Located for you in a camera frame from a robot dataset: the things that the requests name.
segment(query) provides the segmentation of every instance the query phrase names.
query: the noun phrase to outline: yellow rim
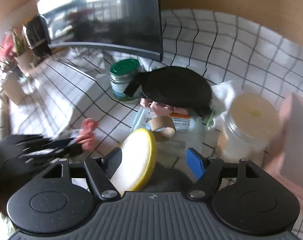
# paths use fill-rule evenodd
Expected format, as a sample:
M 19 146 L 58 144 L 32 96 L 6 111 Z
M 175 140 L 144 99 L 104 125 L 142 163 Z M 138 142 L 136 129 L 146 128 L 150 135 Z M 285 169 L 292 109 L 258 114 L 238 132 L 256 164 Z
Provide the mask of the yellow rim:
M 144 132 L 147 135 L 148 142 L 149 142 L 149 158 L 148 158 L 148 162 L 147 162 L 144 173 L 139 177 L 138 181 L 127 191 L 141 190 L 148 183 L 148 181 L 150 180 L 150 177 L 154 171 L 156 159 L 157 159 L 157 146 L 156 146 L 156 140 L 155 140 L 153 133 L 150 131 L 147 131 L 144 128 L 139 128 L 136 131 L 134 131 L 133 133 L 136 133 L 136 132 Z

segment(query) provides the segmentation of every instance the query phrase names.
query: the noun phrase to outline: yellow and white round object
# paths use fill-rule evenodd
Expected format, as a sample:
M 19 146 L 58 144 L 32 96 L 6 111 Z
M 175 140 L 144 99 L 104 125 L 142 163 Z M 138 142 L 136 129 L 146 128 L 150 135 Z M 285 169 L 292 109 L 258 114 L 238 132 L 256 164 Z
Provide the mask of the yellow and white round object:
M 140 128 L 120 145 L 122 162 L 110 181 L 121 195 L 138 191 L 149 181 L 156 164 L 156 140 L 152 132 Z

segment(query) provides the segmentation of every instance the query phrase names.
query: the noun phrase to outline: glass jar with green lid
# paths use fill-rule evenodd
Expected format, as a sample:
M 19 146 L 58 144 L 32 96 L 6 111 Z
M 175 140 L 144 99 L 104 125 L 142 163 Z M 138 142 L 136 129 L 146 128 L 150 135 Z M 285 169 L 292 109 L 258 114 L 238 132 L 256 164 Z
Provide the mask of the glass jar with green lid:
M 114 96 L 120 101 L 133 101 L 140 97 L 141 91 L 136 91 L 133 97 L 124 94 L 126 87 L 134 76 L 140 72 L 138 60 L 128 58 L 114 63 L 110 69 L 110 83 Z

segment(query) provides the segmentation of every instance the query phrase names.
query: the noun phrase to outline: green lid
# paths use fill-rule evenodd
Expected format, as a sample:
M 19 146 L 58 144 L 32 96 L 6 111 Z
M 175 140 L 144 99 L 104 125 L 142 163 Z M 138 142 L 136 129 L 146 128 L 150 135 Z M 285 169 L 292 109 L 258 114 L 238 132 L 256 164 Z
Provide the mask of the green lid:
M 139 67 L 139 61 L 133 58 L 128 58 L 116 62 L 111 66 L 110 73 L 115 76 L 126 75 L 135 71 Z

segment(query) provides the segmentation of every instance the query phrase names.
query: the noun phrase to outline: ribbed gray surface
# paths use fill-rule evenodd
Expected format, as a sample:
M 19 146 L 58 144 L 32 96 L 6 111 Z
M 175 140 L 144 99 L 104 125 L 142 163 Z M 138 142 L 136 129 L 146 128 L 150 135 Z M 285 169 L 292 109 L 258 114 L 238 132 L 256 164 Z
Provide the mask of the ribbed gray surface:
M 12 240 L 297 240 L 289 232 L 251 237 L 218 222 L 203 203 L 184 199 L 181 193 L 126 193 L 115 203 L 102 204 L 94 217 L 78 230 L 50 238 L 16 233 Z

